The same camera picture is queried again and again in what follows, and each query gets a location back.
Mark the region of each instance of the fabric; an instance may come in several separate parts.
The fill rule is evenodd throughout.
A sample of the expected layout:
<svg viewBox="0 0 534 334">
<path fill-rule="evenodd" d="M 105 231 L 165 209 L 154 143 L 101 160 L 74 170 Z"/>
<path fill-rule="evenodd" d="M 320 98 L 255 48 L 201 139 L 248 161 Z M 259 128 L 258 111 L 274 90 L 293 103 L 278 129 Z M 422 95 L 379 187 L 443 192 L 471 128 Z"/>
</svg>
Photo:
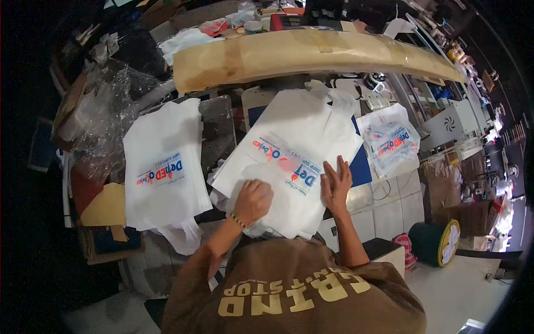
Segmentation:
<svg viewBox="0 0 534 334">
<path fill-rule="evenodd" d="M 404 247 L 404 270 L 412 269 L 417 258 L 412 253 L 412 242 L 410 241 L 408 233 L 399 234 L 391 241 Z"/>
<path fill-rule="evenodd" d="M 194 216 L 212 209 L 200 166 L 200 99 L 165 103 L 124 136 L 126 224 L 157 229 L 184 255 L 200 245 Z"/>
<path fill-rule="evenodd" d="M 278 92 L 214 176 L 213 188 L 229 198 L 226 211 L 233 210 L 245 180 L 257 178 L 271 185 L 274 198 L 256 225 L 286 238 L 311 238 L 325 211 L 323 161 L 337 166 L 342 155 L 351 162 L 363 142 L 350 122 L 354 103 L 352 96 L 324 85 Z"/>
<path fill-rule="evenodd" d="M 181 303 L 166 310 L 168 332 L 425 333 L 421 302 L 392 264 L 349 269 L 334 255 L 317 240 L 253 243 L 232 254 L 212 293 L 204 271 L 189 271 L 173 288 Z"/>
</svg>

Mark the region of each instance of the clear plastic bag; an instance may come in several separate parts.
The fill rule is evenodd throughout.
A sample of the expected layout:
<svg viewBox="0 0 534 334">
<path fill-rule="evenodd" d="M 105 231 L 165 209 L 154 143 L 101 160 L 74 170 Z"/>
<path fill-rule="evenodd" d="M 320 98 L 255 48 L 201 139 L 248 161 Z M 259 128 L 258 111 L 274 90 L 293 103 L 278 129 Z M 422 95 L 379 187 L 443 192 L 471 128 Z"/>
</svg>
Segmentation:
<svg viewBox="0 0 534 334">
<path fill-rule="evenodd" d="M 237 11 L 240 12 L 250 12 L 256 10 L 256 4 L 252 0 L 242 0 L 237 3 Z"/>
<path fill-rule="evenodd" d="M 418 158 L 421 137 L 400 104 L 360 117 L 357 123 L 371 163 L 380 177 L 401 163 Z"/>
<path fill-rule="evenodd" d="M 162 84 L 129 66 L 111 67 L 117 68 L 97 68 L 90 73 L 74 114 L 83 129 L 71 150 L 74 166 L 100 184 L 112 171 L 114 182 L 124 182 L 124 135 L 143 108 L 167 98 L 172 91 L 167 82 Z"/>
</svg>

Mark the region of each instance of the white tile wall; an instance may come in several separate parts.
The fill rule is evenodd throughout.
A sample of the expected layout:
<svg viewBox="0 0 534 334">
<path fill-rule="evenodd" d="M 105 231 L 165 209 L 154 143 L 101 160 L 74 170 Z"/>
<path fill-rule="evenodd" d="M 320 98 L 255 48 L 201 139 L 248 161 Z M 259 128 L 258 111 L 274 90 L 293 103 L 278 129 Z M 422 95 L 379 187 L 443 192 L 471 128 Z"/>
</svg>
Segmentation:
<svg viewBox="0 0 534 334">
<path fill-rule="evenodd" d="M 334 219 L 327 219 L 321 221 L 319 224 L 319 229 L 317 232 L 323 237 L 326 242 L 326 245 L 333 250 L 334 252 L 339 252 L 339 243 L 337 242 L 337 229 L 335 230 L 335 235 L 332 233 L 332 228 L 335 228 Z"/>
<path fill-rule="evenodd" d="M 376 199 L 373 205 L 351 212 L 352 224 L 362 242 L 375 237 L 391 240 L 403 232 L 408 233 L 415 223 L 425 221 L 418 171 L 389 178 L 388 182 L 389 185 L 386 181 L 372 185 Z M 337 237 L 331 232 L 334 225 L 332 219 L 326 225 L 321 223 L 319 233 L 330 248 L 339 249 Z"/>
<path fill-rule="evenodd" d="M 423 209 L 423 196 L 421 191 L 400 199 L 402 205 L 402 217 L 404 232 L 408 233 L 415 223 L 425 221 L 425 210 Z"/>
<path fill-rule="evenodd" d="M 417 173 L 417 170 L 403 175 L 399 175 L 397 177 L 397 182 L 400 188 L 401 198 L 421 191 L 421 184 L 419 183 L 419 173 Z"/>
<path fill-rule="evenodd" d="M 391 240 L 404 231 L 400 200 L 374 208 L 373 217 L 377 238 Z"/>
<path fill-rule="evenodd" d="M 354 229 L 361 242 L 364 243 L 374 239 L 373 211 L 355 213 L 350 216 L 350 219 L 352 220 L 352 225 L 354 225 Z"/>
<path fill-rule="evenodd" d="M 372 185 L 372 188 L 375 207 L 391 203 L 400 198 L 399 185 L 396 177 L 389 178 L 387 182 L 375 183 Z"/>
</svg>

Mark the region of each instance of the brown paper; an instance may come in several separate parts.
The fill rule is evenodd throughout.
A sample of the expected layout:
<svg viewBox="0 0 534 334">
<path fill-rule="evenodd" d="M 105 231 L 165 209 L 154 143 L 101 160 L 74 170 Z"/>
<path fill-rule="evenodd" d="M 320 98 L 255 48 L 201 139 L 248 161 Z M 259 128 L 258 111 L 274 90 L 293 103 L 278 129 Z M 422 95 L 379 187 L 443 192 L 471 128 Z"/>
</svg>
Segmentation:
<svg viewBox="0 0 534 334">
<path fill-rule="evenodd" d="M 83 211 L 82 224 L 84 226 L 124 225 L 126 224 L 124 207 L 124 184 L 106 184 Z"/>
<path fill-rule="evenodd" d="M 445 58 L 387 36 L 283 30 L 195 45 L 174 55 L 180 93 L 309 72 L 394 72 L 464 81 Z"/>
<path fill-rule="evenodd" d="M 124 233 L 122 225 L 111 225 L 109 228 L 111 230 L 113 240 L 128 242 L 128 238 L 126 237 L 126 233 Z"/>
</svg>

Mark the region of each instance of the beaded bracelet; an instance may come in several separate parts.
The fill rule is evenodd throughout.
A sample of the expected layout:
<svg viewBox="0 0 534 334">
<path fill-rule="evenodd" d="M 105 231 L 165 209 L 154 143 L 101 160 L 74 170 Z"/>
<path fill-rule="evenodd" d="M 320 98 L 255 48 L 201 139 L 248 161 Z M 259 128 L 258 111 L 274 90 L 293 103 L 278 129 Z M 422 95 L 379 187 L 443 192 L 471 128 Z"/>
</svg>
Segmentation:
<svg viewBox="0 0 534 334">
<path fill-rule="evenodd" d="M 230 216 L 235 220 L 235 222 L 237 224 L 239 224 L 241 227 L 243 227 L 244 229 L 246 229 L 247 227 L 245 226 L 245 224 L 239 219 L 237 218 L 237 216 L 235 215 L 235 213 L 231 213 Z"/>
</svg>

